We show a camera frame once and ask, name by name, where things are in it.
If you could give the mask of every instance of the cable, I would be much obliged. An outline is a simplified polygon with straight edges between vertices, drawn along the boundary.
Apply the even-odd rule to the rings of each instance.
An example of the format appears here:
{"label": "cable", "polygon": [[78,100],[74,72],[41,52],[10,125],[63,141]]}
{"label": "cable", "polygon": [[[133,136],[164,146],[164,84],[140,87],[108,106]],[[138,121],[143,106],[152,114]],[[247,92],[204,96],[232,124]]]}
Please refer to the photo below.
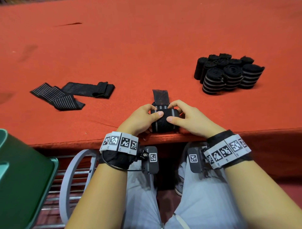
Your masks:
{"label": "cable", "polygon": [[141,172],[143,172],[143,171],[144,171],[144,170],[142,170],[142,169],[140,169],[140,170],[128,170],[128,169],[121,169],[121,168],[115,167],[115,166],[113,166],[113,165],[110,165],[107,161],[105,161],[104,156],[103,156],[103,153],[101,153],[101,155],[102,155],[103,161],[104,161],[107,165],[109,165],[111,168],[113,168],[113,169],[117,169],[117,170],[120,170],[120,171],[127,171],[127,172],[135,172],[135,171],[141,171]]}

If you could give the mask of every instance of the person's left hand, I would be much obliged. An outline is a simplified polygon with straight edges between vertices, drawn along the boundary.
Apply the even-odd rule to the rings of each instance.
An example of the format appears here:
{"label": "person's left hand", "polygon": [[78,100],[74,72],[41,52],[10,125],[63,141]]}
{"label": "person's left hand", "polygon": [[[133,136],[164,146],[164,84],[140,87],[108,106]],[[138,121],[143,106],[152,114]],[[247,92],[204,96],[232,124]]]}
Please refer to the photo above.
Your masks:
{"label": "person's left hand", "polygon": [[119,132],[128,133],[133,136],[146,131],[153,122],[159,120],[163,115],[163,111],[149,114],[150,110],[156,110],[155,106],[146,104],[139,107],[130,115],[117,129]]}

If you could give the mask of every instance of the fingernail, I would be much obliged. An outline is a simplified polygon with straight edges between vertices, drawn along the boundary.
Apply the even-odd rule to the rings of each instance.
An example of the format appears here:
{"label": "fingernail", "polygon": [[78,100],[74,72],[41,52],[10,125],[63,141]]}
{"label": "fingernail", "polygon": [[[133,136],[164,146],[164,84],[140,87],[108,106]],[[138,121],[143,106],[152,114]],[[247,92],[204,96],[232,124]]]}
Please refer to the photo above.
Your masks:
{"label": "fingernail", "polygon": [[157,112],[157,113],[158,113],[158,115],[159,115],[160,117],[164,116],[164,112],[163,112],[163,111],[159,111],[159,112]]}

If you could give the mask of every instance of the red tablecloth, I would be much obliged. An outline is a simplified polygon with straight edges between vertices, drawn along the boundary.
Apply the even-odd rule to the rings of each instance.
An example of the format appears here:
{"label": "red tablecloth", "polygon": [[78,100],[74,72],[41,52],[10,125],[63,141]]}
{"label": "red tablecloth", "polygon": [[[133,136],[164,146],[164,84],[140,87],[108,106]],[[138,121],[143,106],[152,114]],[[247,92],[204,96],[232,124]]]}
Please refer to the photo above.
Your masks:
{"label": "red tablecloth", "polygon": [[[165,89],[170,101],[199,108],[247,141],[262,136],[259,144],[271,144],[270,160],[290,136],[282,142],[284,159],[278,158],[288,168],[295,164],[297,175],[301,10],[302,2],[294,0],[72,0],[1,7],[0,127],[39,148],[98,148],[137,107],[153,102],[152,89]],[[193,78],[196,61],[219,53],[250,56],[266,69],[251,90],[206,95]],[[109,100],[76,96],[86,106],[64,112],[29,93],[44,82],[62,87],[69,81],[108,81],[116,89]],[[198,139],[153,134],[142,144]]]}

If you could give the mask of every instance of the leg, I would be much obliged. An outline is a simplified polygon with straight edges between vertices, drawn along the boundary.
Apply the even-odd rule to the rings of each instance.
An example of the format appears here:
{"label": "leg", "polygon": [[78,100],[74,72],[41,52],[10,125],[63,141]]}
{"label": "leg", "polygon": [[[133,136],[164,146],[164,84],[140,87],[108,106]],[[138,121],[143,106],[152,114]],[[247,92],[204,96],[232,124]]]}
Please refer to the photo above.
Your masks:
{"label": "leg", "polygon": [[[247,228],[226,181],[224,170],[210,170],[208,178],[203,173],[192,173],[188,158],[179,168],[184,184],[182,199],[175,214],[190,227],[228,229]],[[175,216],[165,228],[182,228]]]}
{"label": "leg", "polygon": [[[133,162],[129,169],[141,169],[141,161]],[[124,229],[159,229],[161,220],[156,202],[153,175],[128,172]]]}

